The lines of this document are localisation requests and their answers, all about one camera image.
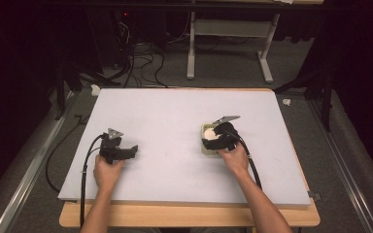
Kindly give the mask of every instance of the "hand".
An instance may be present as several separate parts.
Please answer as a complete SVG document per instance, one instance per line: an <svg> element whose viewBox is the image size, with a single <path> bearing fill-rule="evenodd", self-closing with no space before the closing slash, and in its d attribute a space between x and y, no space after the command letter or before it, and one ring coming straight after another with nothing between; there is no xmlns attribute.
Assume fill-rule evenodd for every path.
<svg viewBox="0 0 373 233"><path fill-rule="evenodd" d="M124 163L125 160L121 160L111 165L107 163L104 157L99 154L96 155L93 177L96 180L96 184L98 184L99 190L112 191L114 189Z"/></svg>
<svg viewBox="0 0 373 233"><path fill-rule="evenodd" d="M222 156L223 161L225 162L228 169L237 176L243 172L248 173L248 157L245 152L244 147L240 142L236 145L234 150L218 150L220 156Z"/></svg>

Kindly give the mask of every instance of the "forearm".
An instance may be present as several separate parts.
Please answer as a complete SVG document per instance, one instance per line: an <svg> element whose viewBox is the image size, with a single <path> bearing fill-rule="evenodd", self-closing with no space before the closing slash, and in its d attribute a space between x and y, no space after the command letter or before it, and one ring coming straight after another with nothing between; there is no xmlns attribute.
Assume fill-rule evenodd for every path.
<svg viewBox="0 0 373 233"><path fill-rule="evenodd" d="M291 232L287 221L247 171L234 173L247 199L257 232Z"/></svg>
<svg viewBox="0 0 373 233"><path fill-rule="evenodd" d="M112 190L99 190L81 232L107 232Z"/></svg>

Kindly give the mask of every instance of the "white paper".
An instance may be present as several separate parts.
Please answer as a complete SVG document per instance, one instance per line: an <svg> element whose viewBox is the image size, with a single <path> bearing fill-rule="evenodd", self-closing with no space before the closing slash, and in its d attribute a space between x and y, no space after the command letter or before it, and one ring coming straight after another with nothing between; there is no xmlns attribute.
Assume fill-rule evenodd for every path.
<svg viewBox="0 0 373 233"><path fill-rule="evenodd" d="M273 91L102 89L58 198L80 199L88 148L113 128L124 134L121 148L139 147L125 163L114 200L246 203L222 159L201 152L201 125L223 116L241 116L231 122L272 202L310 205ZM88 161L86 199L97 192L92 174L97 152Z"/></svg>

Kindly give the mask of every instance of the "metal rail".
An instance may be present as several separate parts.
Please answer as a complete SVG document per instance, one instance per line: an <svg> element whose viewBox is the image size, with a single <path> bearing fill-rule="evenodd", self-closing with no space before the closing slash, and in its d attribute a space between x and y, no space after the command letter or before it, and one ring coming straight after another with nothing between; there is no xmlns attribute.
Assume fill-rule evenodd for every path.
<svg viewBox="0 0 373 233"><path fill-rule="evenodd" d="M73 95L72 91L70 91L67 97L67 107L64 114L56 122L56 125L54 126L47 140L35 154L31 164L28 167L28 170L25 172L25 175L20 181L17 190L15 191L11 201L0 218L0 233L11 231L11 228L14 225L23 204L26 202L33 185L39 177L39 173L45 165L44 163L47 160L48 150L51 147L51 143L58 134L63 122L65 121L65 116L68 114L76 99L77 95Z"/></svg>
<svg viewBox="0 0 373 233"><path fill-rule="evenodd" d="M373 233L373 216L368 209L366 200L359 190L353 175L344 161L343 154L338 149L331 133L325 129L325 126L321 122L321 112L318 104L314 100L307 101L307 104L317 120L326 142L332 151L332 160L334 161L335 168L342 183L344 184L344 187L347 190L348 195L350 196L351 202L356 209L356 213L358 214L359 220L361 221L365 232Z"/></svg>

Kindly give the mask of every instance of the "fingers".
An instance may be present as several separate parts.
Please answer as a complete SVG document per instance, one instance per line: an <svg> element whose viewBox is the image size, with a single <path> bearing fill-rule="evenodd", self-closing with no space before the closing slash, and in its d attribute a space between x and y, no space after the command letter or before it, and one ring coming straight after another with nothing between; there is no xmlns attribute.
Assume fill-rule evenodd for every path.
<svg viewBox="0 0 373 233"><path fill-rule="evenodd" d="M95 156L95 165L98 164L99 162L103 162L103 163L108 164L109 166L113 166L113 167L115 167L115 166L121 167L125 163L125 160L119 160L117 163L109 164L105 157L101 156L100 154L97 154Z"/></svg>
<svg viewBox="0 0 373 233"><path fill-rule="evenodd" d="M117 163L115 163L113 166L115 169L120 169L123 167L123 164L125 163L125 160L120 160Z"/></svg>
<svg viewBox="0 0 373 233"><path fill-rule="evenodd" d="M222 149L222 150L217 150L217 152L221 155L221 156L224 156L228 153L232 153L234 151L239 151L239 150L243 150L244 147L242 146L241 142L237 142L237 144L235 145L235 149L234 150L227 150L227 149Z"/></svg>

